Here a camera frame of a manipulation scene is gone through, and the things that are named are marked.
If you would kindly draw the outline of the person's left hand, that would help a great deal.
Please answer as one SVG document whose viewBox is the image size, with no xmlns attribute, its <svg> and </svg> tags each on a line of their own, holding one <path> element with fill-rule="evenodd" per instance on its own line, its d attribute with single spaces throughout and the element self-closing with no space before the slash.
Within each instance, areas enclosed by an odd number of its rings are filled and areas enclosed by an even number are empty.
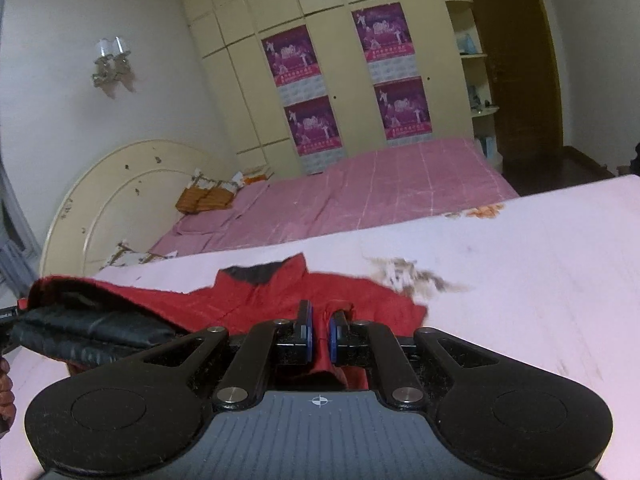
<svg viewBox="0 0 640 480">
<path fill-rule="evenodd" d="M 16 415 L 15 396 L 12 391 L 13 382 L 9 376 L 9 371 L 9 362 L 5 358 L 1 358 L 0 416 L 2 436 L 11 429 Z"/>
</svg>

